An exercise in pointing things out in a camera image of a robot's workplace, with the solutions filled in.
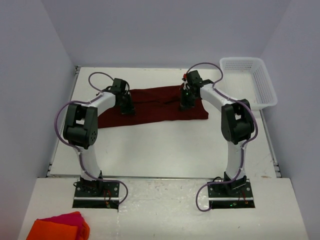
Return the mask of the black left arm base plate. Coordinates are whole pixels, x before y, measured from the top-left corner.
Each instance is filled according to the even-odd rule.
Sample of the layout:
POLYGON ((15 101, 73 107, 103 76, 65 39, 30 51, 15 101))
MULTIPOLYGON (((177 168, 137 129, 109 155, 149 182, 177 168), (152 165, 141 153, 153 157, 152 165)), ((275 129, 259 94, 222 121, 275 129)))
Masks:
POLYGON ((74 209, 119 209, 120 184, 115 181, 73 183, 75 187, 72 207, 74 209))

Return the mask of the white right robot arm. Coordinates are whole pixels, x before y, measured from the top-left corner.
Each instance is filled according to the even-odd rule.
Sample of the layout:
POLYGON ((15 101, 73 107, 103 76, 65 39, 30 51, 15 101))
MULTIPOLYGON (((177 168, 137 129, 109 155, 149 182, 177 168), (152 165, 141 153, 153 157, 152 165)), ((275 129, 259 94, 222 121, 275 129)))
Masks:
POLYGON ((257 122, 248 100, 235 99, 216 88, 216 84, 203 80, 198 71, 183 75, 180 88, 180 109, 185 111, 195 107, 196 100, 202 99, 221 113, 221 133, 228 144, 227 167, 221 182, 214 187, 233 197, 246 184, 245 155, 251 135, 257 129, 257 122))

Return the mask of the dark red t-shirt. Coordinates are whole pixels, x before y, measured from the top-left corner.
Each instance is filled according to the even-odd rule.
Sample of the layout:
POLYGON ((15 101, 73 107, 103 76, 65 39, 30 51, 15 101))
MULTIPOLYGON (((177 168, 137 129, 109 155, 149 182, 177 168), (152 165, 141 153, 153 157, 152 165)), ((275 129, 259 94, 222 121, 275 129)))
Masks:
POLYGON ((195 107, 180 110, 180 86, 164 86, 130 91, 135 114, 122 114, 119 106, 112 107, 98 117, 98 128, 112 128, 157 123, 163 121, 207 120, 209 113, 202 100, 195 107))

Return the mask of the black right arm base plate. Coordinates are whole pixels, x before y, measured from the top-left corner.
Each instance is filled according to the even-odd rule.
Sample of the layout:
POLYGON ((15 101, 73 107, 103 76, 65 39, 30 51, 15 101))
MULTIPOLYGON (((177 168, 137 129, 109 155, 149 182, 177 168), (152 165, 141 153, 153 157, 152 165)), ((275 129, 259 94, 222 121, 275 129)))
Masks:
POLYGON ((209 208, 215 209, 254 209, 254 195, 249 179, 237 188, 234 184, 212 184, 207 187, 209 208))

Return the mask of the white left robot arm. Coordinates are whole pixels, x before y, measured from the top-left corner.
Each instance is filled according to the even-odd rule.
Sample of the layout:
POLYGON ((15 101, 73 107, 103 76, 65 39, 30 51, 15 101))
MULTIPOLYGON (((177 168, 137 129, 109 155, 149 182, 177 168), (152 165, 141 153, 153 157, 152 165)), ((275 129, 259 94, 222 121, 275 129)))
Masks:
POLYGON ((94 146, 98 138, 98 117, 114 107, 119 107, 123 115, 136 113, 129 83, 116 78, 95 98, 89 101, 73 100, 65 107, 67 112, 60 141, 74 148, 81 168, 80 180, 87 183, 87 192, 97 197, 103 193, 102 182, 107 182, 98 166, 94 146))

